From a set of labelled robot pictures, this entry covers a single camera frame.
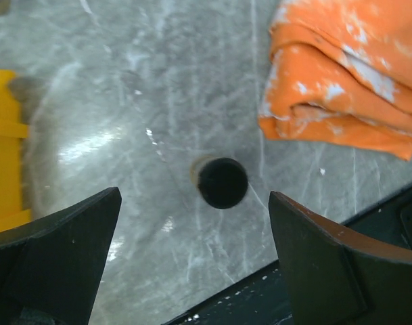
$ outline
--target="white paint stain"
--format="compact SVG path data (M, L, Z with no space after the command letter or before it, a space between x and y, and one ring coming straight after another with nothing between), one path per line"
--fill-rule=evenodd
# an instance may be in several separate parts
M277 120L279 121L289 121L290 117L289 116L277 116L277 115L273 115L273 117L275 117Z
M369 6L369 8L370 8L371 12L373 13L373 15L375 15L375 16L378 16L378 15L379 15L379 13L380 13L379 7L376 6L374 3L372 3L372 4Z
M334 135L341 135L342 132L344 132L342 127L337 127L331 123L328 123L327 127L329 128L329 130L331 130L334 133Z
M294 132L294 136L300 135L303 131L305 131L306 127L308 126L307 122L296 123L298 129Z
M354 38L359 42L367 44L367 34L362 28L359 30L359 35L355 36Z
M286 133L286 132L283 132L279 127L276 127L275 130L276 130L276 132L278 133L278 135L279 135L280 137L282 137L282 138L287 137L287 133Z
M396 39L394 40L394 45L397 50L401 52L401 54L404 54L408 58L412 58L412 47L409 47L407 45L404 45L397 41Z
M345 68L348 68L350 66L345 52L342 52L342 55L338 58L338 63L340 63Z
M346 24L346 29L347 29L347 31L348 31L348 33L349 34L351 34L352 33L352 31L353 31L353 25L352 24Z
M306 88L306 85L304 85L303 83L301 83L301 82L297 82L297 87L298 87L298 90L299 90L299 92L302 94L302 95L304 95L305 93L307 93L308 92L308 88Z
M342 49L344 50L344 52L346 52L346 54L350 54L350 55L354 56L355 58L363 60L367 63L371 62L371 60L369 59L369 57L367 55L367 52L362 47L360 47L358 49L353 49L352 47L348 46L347 44L344 44L342 46Z
M271 104L267 101L267 94L274 89L274 84L278 82L279 73L279 58L282 54L282 50L279 50L275 54L275 59L273 60L273 65L269 73L269 78L267 79L265 94L262 99L261 105L258 107L258 115L263 117L273 116L271 112Z
M278 24L280 22L288 22L287 7L283 5L278 8L278 10L275 12L275 16L273 17L273 24Z
M319 112L315 116L309 116L306 118L299 118L296 122L296 125L300 125L303 123L311 123L311 122L321 122L327 118L331 117L339 117L342 116L342 113L339 112L327 112L319 109Z
M337 83L332 83L327 87L327 94L325 99L329 102L342 93L345 93L343 88L341 88L341 86Z
M395 88L395 82L390 77L382 75L370 65L352 55L347 55L347 60L357 71L358 75L373 87L376 94L390 103L394 103L394 94L398 90Z
M379 125L379 123L377 123L377 122L375 122L375 121L373 121L369 118L364 118L364 117L359 116L358 119L365 122L365 123L367 123L367 124L369 124L369 125L372 125L373 127L377 127Z
M383 64L383 66L386 68L386 70L390 70L390 64L387 63L387 61L384 58L381 58L380 62Z

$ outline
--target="marble countertop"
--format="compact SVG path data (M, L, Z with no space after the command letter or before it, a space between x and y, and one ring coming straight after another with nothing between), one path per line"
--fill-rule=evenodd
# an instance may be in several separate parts
M90 324L160 324L277 258L267 211L280 191L344 221L412 181L412 161L309 142L256 124L272 0L12 1L0 69L19 74L35 217L118 186L123 204ZM250 178L237 207L189 180L203 154Z

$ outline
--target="black rubber stopper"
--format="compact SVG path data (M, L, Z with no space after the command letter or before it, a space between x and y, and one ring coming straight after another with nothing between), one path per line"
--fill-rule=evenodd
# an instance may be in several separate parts
M248 190L248 176L243 166L234 159L218 158L200 171L198 189L212 207L229 209L244 198Z

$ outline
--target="white vein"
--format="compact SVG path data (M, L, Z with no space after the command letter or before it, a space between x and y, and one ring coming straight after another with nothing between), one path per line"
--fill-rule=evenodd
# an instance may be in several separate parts
M197 196L196 200L195 200L195 220L196 220L196 225L197 225L197 229L200 231L201 233L201 216L200 216L200 197Z
M120 73L118 74L116 80L114 81L117 84L117 90L118 90L118 104L120 107L125 107L126 102L126 96L124 94L124 88L123 88L123 82L120 76Z
M186 282L189 282L189 277L191 275L192 259L193 259L193 248L191 248L189 252L189 257L187 258Z
M258 83L258 61L257 61L257 47L258 47L258 37L257 37L257 17L256 17L256 0L251 0L251 24L252 24L252 68L254 70L254 82L255 82L255 103L258 107L260 105L260 85ZM260 159L258 162L258 174L260 177L263 176L263 171L265 167L265 141L263 138L262 131L258 131L258 138L260 142Z
M267 211L269 212L269 210L267 209L267 207L265 206L265 204L262 202L262 200L260 199L260 196L258 196L257 192L254 190L254 188L252 187L251 183L249 183L249 187L252 190L252 193L254 193L257 201L259 201L259 203L261 204L261 206Z
M310 184L310 182L311 182L311 178L312 178L312 177L309 177L309 176L310 176L311 173L313 172L314 165L316 165L317 168L319 167L320 157L321 157L321 155L323 154L323 151L325 150L325 148L326 148L326 144L321 144L321 147L318 149L318 151L315 152L315 159L313 159L313 161L311 162L311 165L310 165L310 167L309 167L309 169L308 169L308 173L307 173L308 179L307 179L307 181L305 182L305 186L304 186L303 189L302 189L302 193L300 194L300 199L301 199L301 200L303 200L303 198L305 197L306 190L308 189L308 186L309 186L309 184Z
M379 198L382 197L382 193L380 192L380 168L379 168L379 164L377 163L377 161L374 159L374 167L375 167L375 173L377 175L377 189L379 192Z
M84 11L87 12L91 16L91 19L93 20L93 23L96 26L100 26L99 22L97 22L96 15L91 11L91 8L90 8L90 5L89 5L88 1L87 0L79 0L79 2L81 4L81 6L83 7Z
M138 97L138 96L139 96L139 94L138 94L137 92L135 92L135 95L134 95L134 96L128 95L127 97L128 97L128 99L133 103L134 109L138 112L139 120L140 120L141 124L145 127L145 134L148 136L148 138L149 138L149 140L151 141L152 145L157 147L156 154L159 156L160 160L161 160L161 161L165 164L165 166L166 166L167 161L166 161L166 159L165 159L165 156L164 156L163 152L161 151L161 144L163 144L163 142L159 142L159 144L158 144L158 142L155 141L155 139L154 139L154 137L153 137L152 130L149 129L150 131L147 132L148 128L147 128L147 123L145 122L144 117L143 117L143 111L142 111L140 105L138 105L138 104L137 104L137 101L135 100L135 97ZM186 199L185 199L185 195L184 195L183 192L181 191L180 187L177 185L177 182L175 181L175 176L174 176L174 174L171 172L171 170L169 170L169 168L168 168L167 166L166 166L166 168L168 169L169 174L170 174L171 178L173 179L173 181L175 182L176 187L177 187L177 189L178 189L178 191L179 191L179 193L180 193L180 195L181 195L181 201L182 201L182 203L183 203L183 206L184 206L187 210L189 210L189 205L187 204L187 201L186 201Z
M40 118L40 116L44 113L46 108L48 107L48 103L52 98L52 95L57 91L61 91L62 86L66 84L66 78L73 77L77 71L82 67L82 64L79 62L71 62L62 66L56 72L55 76L52 78L51 84L49 85L48 90L46 91L45 96L40 101L39 105L37 106L34 114L31 116L30 125L36 125L36 122ZM24 161L28 161L30 155L35 150L36 142L30 141L30 148L24 155Z
M216 227L216 232L219 233L222 228L222 222L224 221L224 210L219 210L219 222Z
M180 269L179 259L177 258L177 254L176 254L176 252L175 252L175 250L174 250L174 246L175 246L175 245L171 244L171 245L169 245L169 246L170 246L170 249L171 249L171 254L173 255L174 263L175 263L177 269Z
M246 273L248 273L248 259L246 258L246 252L248 247L246 247L246 235L243 233L243 253L242 253L242 266Z
M219 58L221 59L221 83L223 87L223 93L227 94L227 73L225 71L226 61L225 61L225 37L224 37L224 27L222 26L222 21L219 20L218 23L219 28Z
M168 69L168 72L165 74L165 83L166 83L166 103L168 105L168 126L169 135L173 136L175 130L177 130L177 123L174 117L174 98L173 98L173 88L171 87L171 78L169 76L172 69Z
M190 45L190 50L192 52L192 55L191 55L191 59L192 59L192 71L191 71L192 88L191 90L193 91L192 102L193 102L195 111L198 113L199 112L199 105L198 105L199 98L198 97L200 95L200 88L199 88L200 81L198 80L198 75L196 73L196 70L198 69L199 64L198 64L196 48L194 44L192 43L191 38L189 38L189 45Z
M231 283L235 283L235 280L228 274L228 271L225 269L222 269L220 266L218 266L218 270L223 273L224 275L227 276L228 279L230 279Z
M289 320L289 319L291 319L291 318L293 318L293 314L292 314L292 313L291 313L288 317L283 318L282 320L280 320L279 323L276 324L276 325L280 325L282 322L285 322L286 320Z
M354 148L353 148L353 200L354 200L354 213L357 213L356 150Z
M317 164L317 168L319 168L319 163L320 163L320 158L321 155L323 153L323 150L325 149L325 144L323 144L323 148L322 151L318 150L315 152L315 162ZM319 210L321 210L321 205L323 202L323 183L321 180L318 181L318 187L319 187L319 191L318 191L318 196L319 196Z

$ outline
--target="paint-stained rag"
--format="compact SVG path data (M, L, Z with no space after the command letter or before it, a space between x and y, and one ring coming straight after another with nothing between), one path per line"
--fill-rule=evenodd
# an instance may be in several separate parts
M412 157L412 0L284 0L258 122L268 139Z

